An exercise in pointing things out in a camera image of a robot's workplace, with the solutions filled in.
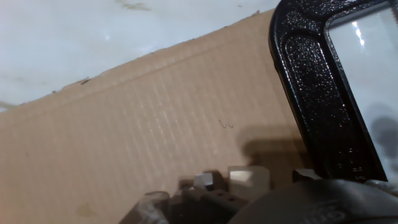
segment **corrugated cardboard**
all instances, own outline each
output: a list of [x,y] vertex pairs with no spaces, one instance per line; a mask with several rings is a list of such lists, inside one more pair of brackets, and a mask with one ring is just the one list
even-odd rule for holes
[[268,46],[272,11],[0,114],[0,222],[119,223],[146,192],[306,152]]

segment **textured black metal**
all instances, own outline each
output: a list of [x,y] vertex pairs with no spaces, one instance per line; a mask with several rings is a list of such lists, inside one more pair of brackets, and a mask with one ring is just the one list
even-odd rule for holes
[[273,190],[247,204],[228,224],[397,223],[398,198],[364,184],[312,180]]
[[224,190],[182,190],[185,223],[228,223],[248,202]]
[[386,0],[282,0],[270,47],[315,170],[324,178],[387,180],[328,35],[335,19]]

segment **cardboard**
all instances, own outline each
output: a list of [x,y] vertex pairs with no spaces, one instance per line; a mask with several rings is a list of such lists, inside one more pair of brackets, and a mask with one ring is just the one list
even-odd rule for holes
[[268,46],[272,11],[0,114],[0,222],[119,223],[146,192],[307,153]]

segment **white marble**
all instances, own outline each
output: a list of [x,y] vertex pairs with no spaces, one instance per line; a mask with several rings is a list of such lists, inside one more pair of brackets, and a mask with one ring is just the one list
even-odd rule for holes
[[389,181],[398,183],[398,21],[391,8],[330,31]]
[[279,0],[0,0],[0,111]]

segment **small white block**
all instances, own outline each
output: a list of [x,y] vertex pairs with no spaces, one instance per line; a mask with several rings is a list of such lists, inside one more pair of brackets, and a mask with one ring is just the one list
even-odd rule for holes
[[213,185],[212,173],[198,174],[195,176],[195,179],[193,180],[193,186],[196,188],[206,190],[206,186],[209,185]]
[[269,170],[261,166],[228,167],[229,192],[252,201],[270,191]]

